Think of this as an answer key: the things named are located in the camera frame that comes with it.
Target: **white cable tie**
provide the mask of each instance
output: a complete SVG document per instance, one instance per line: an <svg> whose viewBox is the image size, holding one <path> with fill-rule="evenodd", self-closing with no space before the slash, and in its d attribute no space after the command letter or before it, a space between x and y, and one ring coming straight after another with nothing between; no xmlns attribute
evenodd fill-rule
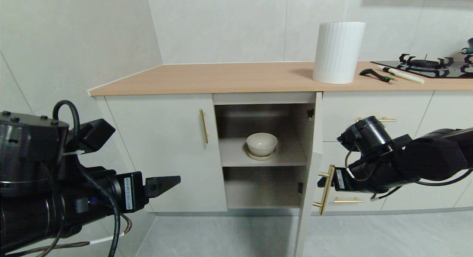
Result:
<svg viewBox="0 0 473 257"><path fill-rule="evenodd" d="M120 235L118 237L123 237L124 235L125 235L125 233L122 232L122 233L120 233ZM101 243L101 242L105 242L105 241L109 241L109 240L113 240L113 236L104 237L104 238L98 239L98 240L91 240L89 245L97 244L97 243Z"/></svg>
<svg viewBox="0 0 473 257"><path fill-rule="evenodd" d="M73 154L76 154L76 155L81 155L81 154L83 154L83 153L85 153L85 151L84 151L84 150L77 150L77 151L75 151L75 152L67 152L67 153L63 153L62 155L63 155L63 156L65 156L65 155L73 155Z"/></svg>
<svg viewBox="0 0 473 257"><path fill-rule="evenodd" d="M355 178L355 176L353 176L353 174L351 173L349 168L346 168L346 170L347 170L347 173L350 175L351 178Z"/></svg>

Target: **black stovetop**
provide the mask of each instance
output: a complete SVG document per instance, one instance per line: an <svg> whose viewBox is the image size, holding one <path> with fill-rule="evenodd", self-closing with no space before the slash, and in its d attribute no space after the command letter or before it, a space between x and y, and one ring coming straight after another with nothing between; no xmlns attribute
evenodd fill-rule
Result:
<svg viewBox="0 0 473 257"><path fill-rule="evenodd" d="M439 58L437 61L416 60L414 56L402 54L399 60L372 61L375 64L410 72L428 78L473 78L473 55L463 60Z"/></svg>

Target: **gold handle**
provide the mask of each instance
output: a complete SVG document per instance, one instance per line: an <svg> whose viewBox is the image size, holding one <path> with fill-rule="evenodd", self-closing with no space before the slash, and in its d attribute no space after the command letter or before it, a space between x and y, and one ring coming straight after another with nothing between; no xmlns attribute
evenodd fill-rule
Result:
<svg viewBox="0 0 473 257"><path fill-rule="evenodd" d="M360 121L360 120L362 120L362 118L361 118L361 117L358 117L358 119L355 119L355 122L358 122L358 121ZM380 122L396 122L396 121L397 121L397 119L389 119L389 118L387 118L387 117L382 117L382 118L380 118L380 119L378 119L378 120L379 120Z"/></svg>
<svg viewBox="0 0 473 257"><path fill-rule="evenodd" d="M205 115L205 112L203 109L199 109L199 111L201 112L201 119L202 119L202 124L203 124L203 127L204 127L204 139L205 139L205 143L208 144L208 133L207 133L207 129L205 127L205 119L204 119L204 115Z"/></svg>
<svg viewBox="0 0 473 257"><path fill-rule="evenodd" d="M327 205L327 200L328 200L328 194L330 192L330 186L331 186L331 180L333 179L333 173L335 172L335 166L330 165L328 168L328 172L319 172L319 176L326 178L326 184L324 186L324 193L322 195L322 201L321 202L314 202L312 205L319 207L319 214L323 215L325 213L326 205Z"/></svg>
<svg viewBox="0 0 473 257"><path fill-rule="evenodd" d="M364 203L365 201L360 200L358 197L355 197L353 200L339 200L338 197L335 197L334 203Z"/></svg>

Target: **label sticker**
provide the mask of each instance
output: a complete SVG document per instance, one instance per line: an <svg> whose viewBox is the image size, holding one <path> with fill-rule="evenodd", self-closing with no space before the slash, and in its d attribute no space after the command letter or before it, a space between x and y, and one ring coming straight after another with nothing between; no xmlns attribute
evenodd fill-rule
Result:
<svg viewBox="0 0 473 257"><path fill-rule="evenodd" d="M343 183L343 178L341 177L341 170L336 169L337 172L337 180L338 180L338 186L340 186L340 189L345 189L345 183Z"/></svg>
<svg viewBox="0 0 473 257"><path fill-rule="evenodd" d="M125 205L127 210L133 209L133 196L132 196L132 180L131 178L124 178L125 183Z"/></svg>

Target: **small plate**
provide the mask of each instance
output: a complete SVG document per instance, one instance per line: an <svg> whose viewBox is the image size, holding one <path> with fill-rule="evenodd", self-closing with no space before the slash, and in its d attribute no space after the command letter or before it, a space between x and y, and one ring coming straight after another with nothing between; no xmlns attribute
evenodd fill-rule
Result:
<svg viewBox="0 0 473 257"><path fill-rule="evenodd" d="M254 155L253 153L251 153L250 151L247 151L247 152L248 152L248 155L250 155L250 157L253 158L254 160L264 161L264 160L268 160L268 159L272 158L275 151L276 151L276 149L274 149L274 151L270 155L267 155L267 156L257 156L257 155Z"/></svg>

